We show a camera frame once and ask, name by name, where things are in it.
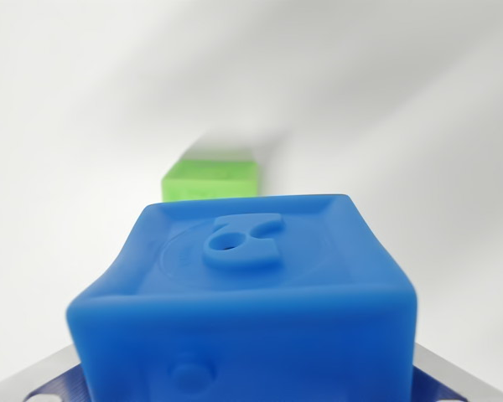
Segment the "black-padded silver gripper right finger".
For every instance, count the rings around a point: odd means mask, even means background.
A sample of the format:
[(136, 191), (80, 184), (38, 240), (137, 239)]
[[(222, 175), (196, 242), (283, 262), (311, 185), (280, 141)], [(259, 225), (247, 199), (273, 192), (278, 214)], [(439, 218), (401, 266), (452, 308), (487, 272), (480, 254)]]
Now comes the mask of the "black-padded silver gripper right finger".
[(503, 401), (503, 392), (416, 344), (411, 401)]

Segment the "black-padded silver gripper left finger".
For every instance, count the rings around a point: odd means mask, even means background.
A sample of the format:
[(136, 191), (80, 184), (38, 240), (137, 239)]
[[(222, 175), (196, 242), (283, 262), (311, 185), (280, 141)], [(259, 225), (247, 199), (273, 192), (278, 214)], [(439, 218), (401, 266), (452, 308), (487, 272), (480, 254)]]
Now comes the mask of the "black-padded silver gripper left finger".
[(86, 382), (70, 345), (0, 382), (0, 401), (86, 401)]

